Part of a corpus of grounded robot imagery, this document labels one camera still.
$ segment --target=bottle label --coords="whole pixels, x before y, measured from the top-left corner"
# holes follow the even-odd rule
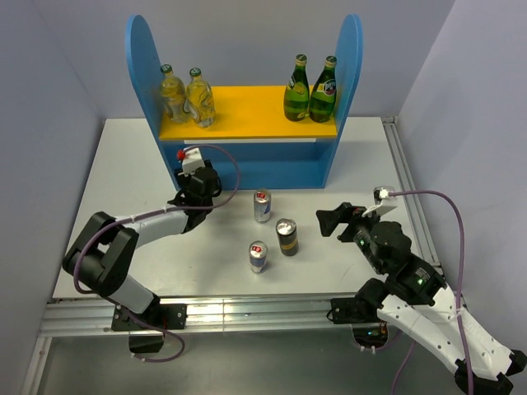
[[[305,86],[296,83],[294,76],[291,76],[287,86],[289,86],[290,89],[293,89],[299,95],[305,95],[305,93],[307,92]]]
[[[316,91],[323,92],[327,96],[333,96],[337,91],[337,83],[335,80],[327,80],[324,84],[319,84]]]

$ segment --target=blue shelf side panel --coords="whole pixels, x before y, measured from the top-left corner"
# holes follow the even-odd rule
[[[352,107],[353,96],[357,90],[362,66],[362,24],[357,14],[346,16],[338,35],[337,67],[335,68],[335,80],[337,82],[337,103],[335,105],[335,124],[337,127],[337,138],[317,139],[316,150],[319,157],[320,171],[322,172],[322,184],[326,185],[329,171],[333,164],[333,158],[337,152],[340,137],[343,134],[344,124],[349,110]]]
[[[164,110],[158,89],[163,76],[152,33],[142,16],[134,15],[129,18],[125,48],[133,89],[170,177],[177,187],[173,171],[180,167],[180,163],[176,159],[176,153],[191,143],[159,140]],[[336,56],[338,98],[335,118],[338,137],[318,139],[316,142],[218,144],[236,158],[242,173],[241,189],[303,189],[325,186],[360,75],[362,35],[358,16],[350,15],[345,19],[338,39]],[[236,182],[236,172],[232,163],[219,151],[204,148],[203,154],[212,161],[218,171],[223,188],[232,189]]]
[[[147,21],[142,16],[132,15],[129,17],[124,35],[124,48],[128,74],[130,75],[130,80],[132,80],[133,89],[145,114],[148,126],[152,130],[172,182],[176,185],[169,161],[159,140],[161,117],[163,115],[163,104],[159,95],[159,85],[163,81],[161,62],[159,61],[159,56],[157,56],[156,44],[154,43],[150,27],[148,27]]]

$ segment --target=white table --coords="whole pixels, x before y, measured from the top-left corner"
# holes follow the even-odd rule
[[[400,189],[380,118],[348,118],[325,189],[271,191],[273,216],[267,224],[253,218],[253,191],[241,191],[186,235],[170,236],[138,249],[130,274],[159,296],[238,296],[335,294],[356,292],[374,275],[354,244],[319,233],[316,210],[333,210],[341,202],[370,206],[375,186]],[[90,216],[112,216],[157,209],[175,188],[145,119],[108,119],[72,230],[71,242]],[[281,217],[298,226],[300,251],[280,253],[274,231]],[[413,240],[404,200],[384,217],[397,221]],[[248,247],[261,239],[269,247],[269,269],[250,270]],[[72,277],[61,271],[54,298],[78,299]]]

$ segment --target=bottle cap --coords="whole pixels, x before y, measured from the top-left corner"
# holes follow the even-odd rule
[[[307,63],[307,56],[305,56],[303,53],[299,53],[296,56],[296,64],[298,66],[305,66],[306,63]]]
[[[172,66],[170,64],[164,64],[163,66],[161,66],[161,71],[165,74],[168,72],[172,72]]]
[[[197,67],[192,67],[189,72],[191,77],[199,77],[201,76],[201,70]]]
[[[328,56],[326,58],[326,67],[335,67],[337,64],[337,57],[335,56]]]

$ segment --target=white wall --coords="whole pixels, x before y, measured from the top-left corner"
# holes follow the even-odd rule
[[[408,95],[399,132],[419,188],[449,194],[467,234],[464,295],[506,345],[527,351],[527,2],[457,0]],[[454,214],[425,204],[447,278],[457,278]],[[514,393],[527,393],[527,374]]]
[[[29,1],[0,6],[0,393],[18,393],[100,119]]]
[[[297,53],[318,77],[343,18],[361,16],[364,63],[353,114],[397,115],[454,0],[35,0],[106,118],[142,117],[124,59],[124,27],[145,16],[162,62],[188,81],[285,85]]]

